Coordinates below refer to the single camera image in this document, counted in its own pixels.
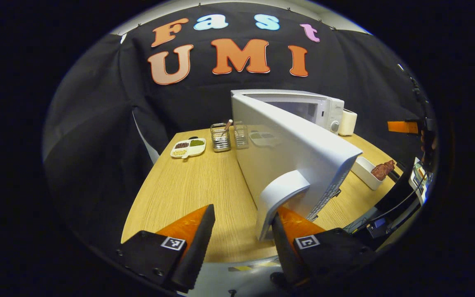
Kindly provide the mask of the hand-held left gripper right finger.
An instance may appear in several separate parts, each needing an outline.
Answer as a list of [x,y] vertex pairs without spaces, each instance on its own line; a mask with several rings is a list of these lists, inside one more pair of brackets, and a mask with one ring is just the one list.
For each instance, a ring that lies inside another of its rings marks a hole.
[[291,289],[345,284],[377,252],[342,228],[325,230],[285,206],[272,220],[272,234],[285,283]]

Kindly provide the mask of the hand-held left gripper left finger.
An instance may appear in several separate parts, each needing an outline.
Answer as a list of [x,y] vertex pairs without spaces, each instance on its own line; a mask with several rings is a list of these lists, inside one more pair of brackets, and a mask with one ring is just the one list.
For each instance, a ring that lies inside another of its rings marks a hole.
[[170,292],[194,289],[215,223],[214,205],[183,216],[157,232],[138,231],[116,250],[116,262]]

